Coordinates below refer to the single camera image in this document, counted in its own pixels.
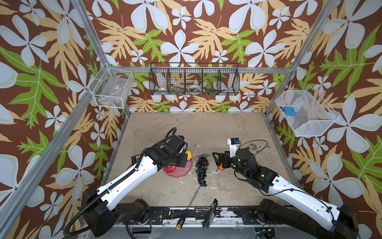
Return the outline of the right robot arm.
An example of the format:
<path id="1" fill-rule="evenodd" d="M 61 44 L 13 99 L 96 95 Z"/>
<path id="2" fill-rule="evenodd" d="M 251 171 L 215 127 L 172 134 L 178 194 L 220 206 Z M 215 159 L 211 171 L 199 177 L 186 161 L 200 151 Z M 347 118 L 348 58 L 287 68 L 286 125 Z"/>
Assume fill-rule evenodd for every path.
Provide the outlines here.
<path id="1" fill-rule="evenodd" d="M 212 155 L 219 168 L 233 169 L 263 195 L 277 196 L 293 206 L 290 209 L 264 199 L 256 210 L 261 222 L 286 224 L 317 239 L 357 238 L 359 227 L 354 211 L 345 205 L 326 203 L 260 166 L 249 148 L 239 148 L 234 155 L 229 151 Z"/>

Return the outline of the yellow lemon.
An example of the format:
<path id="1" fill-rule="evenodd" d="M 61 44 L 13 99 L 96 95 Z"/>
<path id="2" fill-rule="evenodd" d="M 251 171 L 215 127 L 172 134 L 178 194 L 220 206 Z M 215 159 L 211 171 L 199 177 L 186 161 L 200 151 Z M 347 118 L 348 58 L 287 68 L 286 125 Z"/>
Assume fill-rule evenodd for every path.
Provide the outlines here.
<path id="1" fill-rule="evenodd" d="M 186 155 L 187 155 L 187 161 L 190 161 L 192 159 L 192 153 L 189 150 L 187 150 Z"/>

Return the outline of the black grape bunch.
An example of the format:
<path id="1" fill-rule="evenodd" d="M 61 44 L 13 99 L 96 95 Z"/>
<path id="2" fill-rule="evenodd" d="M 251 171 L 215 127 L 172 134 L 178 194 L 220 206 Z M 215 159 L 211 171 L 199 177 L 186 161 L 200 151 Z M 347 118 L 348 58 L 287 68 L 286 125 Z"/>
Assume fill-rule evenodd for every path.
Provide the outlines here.
<path id="1" fill-rule="evenodd" d="M 197 163 L 196 163 L 196 174 L 197 174 L 197 180 L 198 184 L 201 187 L 207 187 L 206 177 L 207 177 L 207 169 L 209 167 L 209 161 L 205 156 L 199 157 Z"/>

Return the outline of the red apple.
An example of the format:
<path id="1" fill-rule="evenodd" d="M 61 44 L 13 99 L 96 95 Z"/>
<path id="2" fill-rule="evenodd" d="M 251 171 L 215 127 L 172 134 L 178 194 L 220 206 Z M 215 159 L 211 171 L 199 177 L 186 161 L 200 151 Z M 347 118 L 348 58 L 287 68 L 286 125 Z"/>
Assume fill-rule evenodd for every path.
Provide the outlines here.
<path id="1" fill-rule="evenodd" d="M 167 166 L 164 168 L 164 171 L 168 174 L 173 173 L 176 170 L 176 166 Z"/>

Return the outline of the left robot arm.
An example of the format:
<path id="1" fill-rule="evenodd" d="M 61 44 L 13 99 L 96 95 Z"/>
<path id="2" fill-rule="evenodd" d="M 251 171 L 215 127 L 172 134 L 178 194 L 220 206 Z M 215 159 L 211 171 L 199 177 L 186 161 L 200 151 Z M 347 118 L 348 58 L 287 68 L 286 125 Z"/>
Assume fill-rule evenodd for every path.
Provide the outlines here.
<path id="1" fill-rule="evenodd" d="M 148 218 L 150 207 L 139 199 L 120 206 L 120 201 L 136 186 L 163 168 L 185 167 L 191 156 L 188 144 L 180 135 L 166 136 L 149 148 L 143 149 L 137 162 L 113 181 L 94 190 L 87 189 L 82 196 L 80 211 L 64 228 L 63 235 L 71 237 L 91 231 L 95 237 L 108 232 L 115 224 L 130 218 Z"/>

